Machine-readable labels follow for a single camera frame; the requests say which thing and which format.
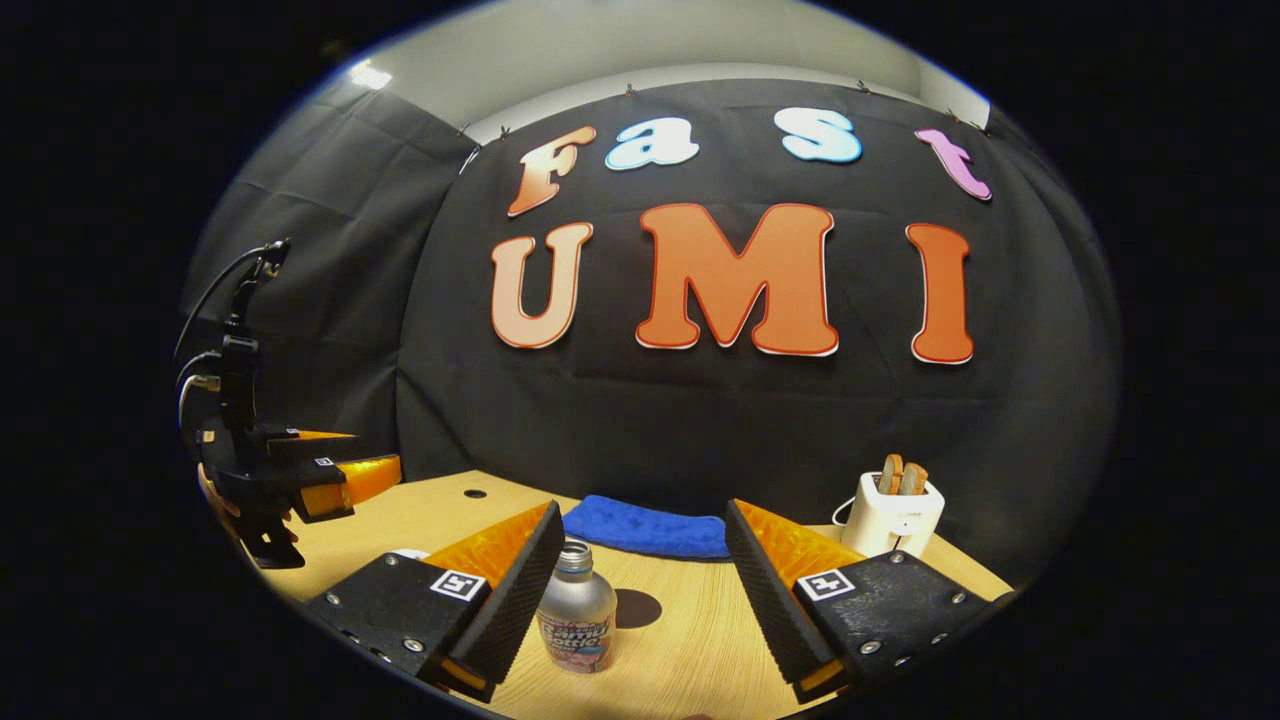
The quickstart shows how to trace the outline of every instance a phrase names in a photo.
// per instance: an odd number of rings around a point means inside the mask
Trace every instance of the blue cloth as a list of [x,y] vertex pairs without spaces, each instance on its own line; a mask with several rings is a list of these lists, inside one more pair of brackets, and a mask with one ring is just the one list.
[[724,520],[690,518],[589,495],[564,515],[564,534],[628,552],[727,560]]

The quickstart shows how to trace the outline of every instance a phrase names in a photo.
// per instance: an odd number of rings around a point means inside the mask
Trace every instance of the black fabric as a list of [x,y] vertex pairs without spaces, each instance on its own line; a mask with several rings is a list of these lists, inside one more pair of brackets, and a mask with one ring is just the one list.
[[[773,114],[842,113],[863,143],[849,165],[803,161]],[[635,123],[680,117],[700,150],[672,167],[612,172]],[[529,150],[582,126],[596,138],[554,178],[559,193],[515,219]],[[963,192],[914,132],[964,147],[993,192]],[[484,146],[457,178],[419,259],[401,337],[397,425],[410,478],[479,469],[556,493],[607,495],[672,512],[740,497],[827,523],[886,452],[924,465],[947,498],[938,533],[1021,587],[1087,497],[1116,415],[1120,341],[1097,240],[1068,188],[1018,137],[910,102],[795,81],[712,81],[567,110]],[[721,348],[703,327],[686,351],[641,347],[653,240],[639,224],[668,202],[705,205],[741,251],[767,208],[804,202],[836,220],[826,241],[828,357],[767,355],[744,332]],[[493,247],[532,236],[524,304],[547,304],[549,231],[594,225],[563,338],[517,350],[490,322]],[[920,259],[904,229],[937,223],[970,245],[960,366],[915,360]],[[763,318],[756,304],[748,328]]]
[[[293,238],[284,270],[250,306],[262,346],[261,418],[397,451],[393,388],[408,283],[474,149],[421,108],[342,78],[302,102],[242,168],[200,240],[182,311],[239,254]],[[180,360],[218,346],[215,322],[237,277],[209,300]],[[193,418],[202,405],[207,411],[207,402],[192,405]]]

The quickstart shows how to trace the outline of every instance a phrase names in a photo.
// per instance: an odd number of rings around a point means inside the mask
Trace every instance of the silver bottle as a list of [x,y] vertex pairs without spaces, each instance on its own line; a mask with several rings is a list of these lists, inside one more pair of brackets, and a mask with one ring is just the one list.
[[591,568],[590,546],[566,541],[538,606],[538,632],[552,662],[573,673],[607,669],[617,607],[617,593]]

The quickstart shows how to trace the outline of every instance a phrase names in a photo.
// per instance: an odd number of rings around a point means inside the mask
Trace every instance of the black cable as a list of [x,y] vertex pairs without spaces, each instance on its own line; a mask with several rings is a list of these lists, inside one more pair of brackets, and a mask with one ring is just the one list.
[[187,331],[191,329],[191,323],[195,322],[196,315],[200,315],[200,310],[205,306],[205,302],[209,301],[209,297],[214,293],[214,291],[218,290],[218,286],[220,286],[223,281],[227,279],[227,275],[232,274],[232,270],[238,268],[241,263],[243,263],[244,260],[250,260],[252,258],[257,258],[264,252],[266,252],[266,250],[268,247],[255,247],[253,250],[250,250],[248,252],[233,260],[230,265],[227,265],[225,270],[223,270],[221,273],[219,273],[216,278],[214,278],[214,282],[209,284],[207,290],[205,290],[205,295],[200,296],[200,300],[196,302],[195,310],[192,310],[191,315],[187,316],[187,324],[182,327],[182,333],[178,334],[178,345],[173,348],[174,363],[178,361],[178,354],[182,352],[182,342],[187,340]]
[[216,360],[216,359],[219,359],[221,356],[223,356],[223,354],[218,352],[216,350],[206,350],[205,352],[201,352],[200,355],[196,355],[191,360],[187,360],[187,364],[182,366],[182,370],[178,370],[178,380],[174,384],[174,389],[177,391],[179,387],[182,387],[182,378],[186,377],[187,370],[189,370],[192,368],[192,365],[195,365],[196,363],[200,363],[202,360]]

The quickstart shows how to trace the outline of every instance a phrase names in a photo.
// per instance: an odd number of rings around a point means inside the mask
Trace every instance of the wooden table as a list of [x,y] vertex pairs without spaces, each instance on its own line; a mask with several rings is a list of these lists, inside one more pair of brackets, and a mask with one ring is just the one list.
[[[486,495],[467,497],[468,489]],[[261,573],[278,592],[306,601],[384,552],[431,552],[549,498],[561,512],[579,502],[479,471],[402,483],[356,506],[355,516],[311,525],[293,520],[289,529],[300,538],[306,566]],[[836,525],[812,527],[831,538],[840,533]],[[617,630],[613,666],[594,675],[552,665],[530,623],[507,680],[485,707],[517,720],[678,720],[694,714],[719,720],[781,717],[829,700],[796,702],[732,562],[660,560],[595,544],[591,553],[595,570],[616,589],[657,598],[660,618]],[[941,537],[929,542],[923,560],[986,600],[1011,589]]]

